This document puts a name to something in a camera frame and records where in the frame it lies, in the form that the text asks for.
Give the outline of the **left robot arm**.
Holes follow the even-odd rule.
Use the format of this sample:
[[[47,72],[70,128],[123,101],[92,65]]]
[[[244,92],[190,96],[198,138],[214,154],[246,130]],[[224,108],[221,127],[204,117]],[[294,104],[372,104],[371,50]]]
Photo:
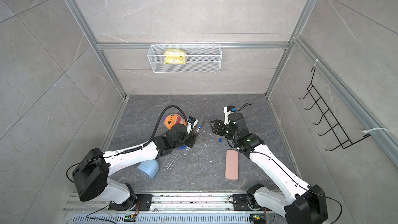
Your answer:
[[[166,156],[182,145],[193,147],[198,133],[184,124],[176,124],[148,142],[114,151],[91,149],[72,172],[81,202],[97,198],[108,200],[109,209],[127,211],[138,206],[138,198],[128,183],[120,183],[110,176],[124,168]]]

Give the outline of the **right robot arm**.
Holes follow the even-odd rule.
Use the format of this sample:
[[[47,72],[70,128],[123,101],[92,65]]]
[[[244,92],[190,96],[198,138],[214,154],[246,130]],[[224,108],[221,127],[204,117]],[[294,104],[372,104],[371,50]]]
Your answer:
[[[328,219],[324,191],[280,162],[260,137],[249,132],[242,113],[228,112],[224,120],[213,120],[210,126],[214,134],[232,141],[232,147],[258,165],[281,190],[278,194],[262,184],[252,186],[246,191],[251,209],[270,209],[289,224],[323,224]]]

